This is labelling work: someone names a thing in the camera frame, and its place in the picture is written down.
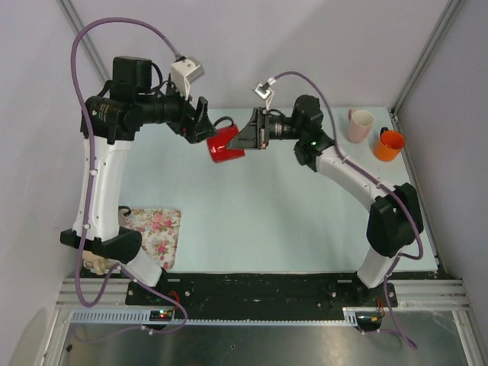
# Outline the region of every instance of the orange mug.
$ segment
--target orange mug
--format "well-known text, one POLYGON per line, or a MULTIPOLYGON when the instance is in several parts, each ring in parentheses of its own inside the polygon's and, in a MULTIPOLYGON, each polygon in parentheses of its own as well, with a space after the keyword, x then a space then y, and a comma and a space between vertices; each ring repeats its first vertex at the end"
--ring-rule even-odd
POLYGON ((405 137, 400 132, 383 127, 380 139, 374 148, 374 155, 382 162, 391 162, 405 146, 405 137))

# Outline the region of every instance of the metal sheet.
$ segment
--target metal sheet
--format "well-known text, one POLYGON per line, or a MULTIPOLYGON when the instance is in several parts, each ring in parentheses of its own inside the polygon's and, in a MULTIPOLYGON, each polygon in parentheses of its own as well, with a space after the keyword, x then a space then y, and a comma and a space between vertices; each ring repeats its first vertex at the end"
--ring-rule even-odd
MULTIPOLYGON (((100 343, 73 343, 70 366, 124 365, 468 365, 451 312, 398 313, 417 352, 391 335, 364 335, 349 327, 187 326, 171 335, 132 331, 100 343)), ((393 326, 389 316, 384 327, 393 326)), ((97 339, 124 326, 88 325, 97 339)), ((66 357, 61 365, 67 364, 66 357)))

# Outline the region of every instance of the white mug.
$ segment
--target white mug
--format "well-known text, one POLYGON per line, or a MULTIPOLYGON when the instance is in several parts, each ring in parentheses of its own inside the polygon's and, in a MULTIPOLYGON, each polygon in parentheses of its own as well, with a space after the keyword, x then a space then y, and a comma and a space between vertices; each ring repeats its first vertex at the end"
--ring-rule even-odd
POLYGON ((360 143, 371 131, 374 115, 368 111, 351 108, 348 112, 348 119, 348 140, 352 143, 360 143))

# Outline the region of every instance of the red mug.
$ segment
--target red mug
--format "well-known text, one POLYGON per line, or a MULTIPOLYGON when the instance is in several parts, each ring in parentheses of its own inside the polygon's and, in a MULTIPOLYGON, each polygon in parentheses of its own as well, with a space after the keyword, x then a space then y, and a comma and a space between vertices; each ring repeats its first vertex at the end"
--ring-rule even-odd
POLYGON ((242 158, 246 155, 246 151, 242 149, 228 149, 226 145, 239 133, 239 129, 234 124, 231 117, 221 117, 215 121, 214 127, 224 122, 230 121, 230 126, 222 127, 217 130, 217 135, 207 139, 208 151, 213 162, 225 162, 226 160, 233 160, 242 158))

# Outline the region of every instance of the mug handle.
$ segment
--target mug handle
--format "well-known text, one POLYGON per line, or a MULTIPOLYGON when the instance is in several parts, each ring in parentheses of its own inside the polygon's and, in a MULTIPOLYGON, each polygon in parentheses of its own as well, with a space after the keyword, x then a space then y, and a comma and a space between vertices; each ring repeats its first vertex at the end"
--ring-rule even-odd
POLYGON ((220 124, 221 122, 224 122, 225 120, 230 121, 230 126, 229 126, 229 127, 231 127, 231 126, 233 126, 233 125, 234 125, 234 120, 233 120, 231 117, 229 117, 229 116, 224 116, 224 117, 221 117, 221 118, 219 118, 218 120, 216 120, 216 121, 215 121, 215 123, 213 124, 213 126, 214 126, 214 127, 217 127, 217 125, 218 125, 218 124, 220 124))
POLYGON ((349 122, 351 122, 351 117, 352 117, 352 114, 356 112, 356 108, 350 108, 349 109, 349 112, 348 112, 348 120, 349 122))

